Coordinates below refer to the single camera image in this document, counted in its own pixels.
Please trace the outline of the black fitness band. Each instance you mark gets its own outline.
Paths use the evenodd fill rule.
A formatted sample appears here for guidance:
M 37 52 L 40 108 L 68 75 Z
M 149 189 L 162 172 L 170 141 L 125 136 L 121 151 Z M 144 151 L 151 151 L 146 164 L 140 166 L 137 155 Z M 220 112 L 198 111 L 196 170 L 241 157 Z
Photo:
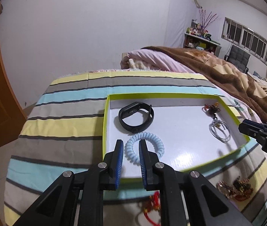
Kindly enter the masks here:
M 118 120 L 128 132 L 139 133 L 145 131 L 154 120 L 152 105 L 144 102 L 133 102 L 119 110 Z

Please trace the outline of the brown plush blanket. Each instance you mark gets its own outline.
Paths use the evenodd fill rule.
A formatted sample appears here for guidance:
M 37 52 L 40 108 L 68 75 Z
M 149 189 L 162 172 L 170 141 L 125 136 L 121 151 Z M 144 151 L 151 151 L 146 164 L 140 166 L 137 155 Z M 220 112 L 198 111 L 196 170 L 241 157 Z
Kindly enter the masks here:
M 267 122 L 267 86 L 242 73 L 233 64 L 203 50 L 191 48 L 147 47 L 164 53 L 175 61 L 204 75 L 231 96 L 246 103 Z

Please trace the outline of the window with bars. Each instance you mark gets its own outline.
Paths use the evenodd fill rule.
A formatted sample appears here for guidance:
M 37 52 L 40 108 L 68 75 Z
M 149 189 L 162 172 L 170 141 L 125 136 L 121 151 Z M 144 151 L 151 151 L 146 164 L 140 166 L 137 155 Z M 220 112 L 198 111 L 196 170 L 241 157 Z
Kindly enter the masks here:
M 221 38 L 250 52 L 267 65 L 267 40 L 250 28 L 225 18 Z

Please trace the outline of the black office chair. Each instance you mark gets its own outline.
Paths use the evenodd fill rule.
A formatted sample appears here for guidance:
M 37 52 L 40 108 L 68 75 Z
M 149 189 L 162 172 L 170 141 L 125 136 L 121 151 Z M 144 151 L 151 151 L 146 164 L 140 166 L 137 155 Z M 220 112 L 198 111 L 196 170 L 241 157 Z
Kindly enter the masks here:
M 242 73 L 248 73 L 249 59 L 250 54 L 235 45 L 232 45 L 229 54 L 224 56 L 225 61 L 233 64 Z

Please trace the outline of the purple blossom branches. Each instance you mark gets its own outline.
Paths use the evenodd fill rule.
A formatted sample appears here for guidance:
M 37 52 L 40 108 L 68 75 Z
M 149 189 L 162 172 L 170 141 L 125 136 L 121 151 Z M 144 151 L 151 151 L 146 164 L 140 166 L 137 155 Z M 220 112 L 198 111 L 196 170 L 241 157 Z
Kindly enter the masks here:
M 199 9 L 199 22 L 200 22 L 200 31 L 203 33 L 209 25 L 215 22 L 219 15 L 217 13 L 210 12 L 207 14 L 207 11 L 204 9 Z

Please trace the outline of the lime green cardboard tray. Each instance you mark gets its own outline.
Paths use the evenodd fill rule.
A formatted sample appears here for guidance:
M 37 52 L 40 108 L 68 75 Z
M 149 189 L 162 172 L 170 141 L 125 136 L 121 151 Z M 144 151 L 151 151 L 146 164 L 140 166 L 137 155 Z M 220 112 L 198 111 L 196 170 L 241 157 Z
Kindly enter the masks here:
M 195 93 L 127 93 L 110 94 L 107 97 L 103 119 L 102 153 L 115 148 L 118 139 L 127 142 L 132 133 L 122 128 L 118 121 L 121 108 L 133 103 L 152 105 L 154 120 L 146 129 L 162 141 L 165 153 L 160 161 L 177 171 L 201 167 L 216 171 L 221 165 L 244 156 L 256 145 L 238 130 L 240 120 L 237 111 L 229 107 L 225 99 L 212 94 Z M 230 140 L 222 143 L 209 130 L 212 118 L 203 107 L 217 103 L 221 111 L 219 120 L 224 121 Z

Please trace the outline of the cluttered shelf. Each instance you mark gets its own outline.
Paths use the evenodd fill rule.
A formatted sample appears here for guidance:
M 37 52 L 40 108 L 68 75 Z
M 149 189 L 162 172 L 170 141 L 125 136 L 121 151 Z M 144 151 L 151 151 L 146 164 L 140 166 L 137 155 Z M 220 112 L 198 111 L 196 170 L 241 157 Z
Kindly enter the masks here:
M 185 32 L 183 48 L 205 50 L 217 57 L 221 46 L 213 41 L 211 36 L 196 19 L 193 19 L 191 20 L 191 26 Z

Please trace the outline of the pink rhinestone hair clip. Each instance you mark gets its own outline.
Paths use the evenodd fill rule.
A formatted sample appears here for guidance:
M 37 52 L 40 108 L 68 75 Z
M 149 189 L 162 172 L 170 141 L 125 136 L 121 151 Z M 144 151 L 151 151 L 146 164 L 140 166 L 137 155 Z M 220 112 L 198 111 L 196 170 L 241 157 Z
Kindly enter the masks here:
M 227 199 L 232 199 L 236 196 L 236 192 L 235 189 L 228 185 L 226 182 L 224 181 L 219 181 L 216 184 L 216 188 L 217 190 L 222 193 Z

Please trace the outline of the pink floral quilt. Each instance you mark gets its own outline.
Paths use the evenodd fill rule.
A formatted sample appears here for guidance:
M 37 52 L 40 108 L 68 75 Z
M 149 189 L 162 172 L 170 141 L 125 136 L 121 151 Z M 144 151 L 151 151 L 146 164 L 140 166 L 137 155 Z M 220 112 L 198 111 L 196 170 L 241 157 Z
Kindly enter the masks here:
M 122 54 L 121 69 L 160 70 L 175 73 L 195 73 L 187 66 L 175 61 L 168 55 L 153 50 L 140 49 Z M 218 87 L 244 119 L 251 119 L 253 111 L 247 104 L 231 96 Z

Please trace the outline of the small red knot charm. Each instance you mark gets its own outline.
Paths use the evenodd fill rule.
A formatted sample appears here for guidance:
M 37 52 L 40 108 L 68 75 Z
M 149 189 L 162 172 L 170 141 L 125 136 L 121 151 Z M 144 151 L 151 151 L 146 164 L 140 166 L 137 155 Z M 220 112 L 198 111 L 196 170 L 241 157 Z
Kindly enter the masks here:
M 153 195 L 149 196 L 149 200 L 143 207 L 143 215 L 145 219 L 153 226 L 161 226 L 160 222 L 155 222 L 149 217 L 149 213 L 156 211 L 159 216 L 161 216 L 161 203 L 160 203 L 160 193 L 156 191 Z

